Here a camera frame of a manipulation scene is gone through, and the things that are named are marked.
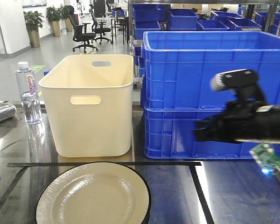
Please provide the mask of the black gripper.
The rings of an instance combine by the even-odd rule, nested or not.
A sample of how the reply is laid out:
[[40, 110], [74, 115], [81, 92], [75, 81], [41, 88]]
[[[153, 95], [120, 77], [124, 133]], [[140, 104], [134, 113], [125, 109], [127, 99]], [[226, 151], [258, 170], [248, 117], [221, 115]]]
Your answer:
[[251, 141], [260, 134], [257, 128], [257, 109], [266, 104], [261, 101], [229, 101], [219, 114], [196, 121], [193, 130], [196, 141], [240, 143]]

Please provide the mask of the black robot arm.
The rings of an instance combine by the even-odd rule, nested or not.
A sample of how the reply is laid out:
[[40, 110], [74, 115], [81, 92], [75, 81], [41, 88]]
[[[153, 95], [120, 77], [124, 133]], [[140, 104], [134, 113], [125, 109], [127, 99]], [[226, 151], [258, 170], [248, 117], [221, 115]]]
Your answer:
[[200, 142], [280, 144], [280, 105], [230, 101], [221, 113], [196, 121], [193, 133]]

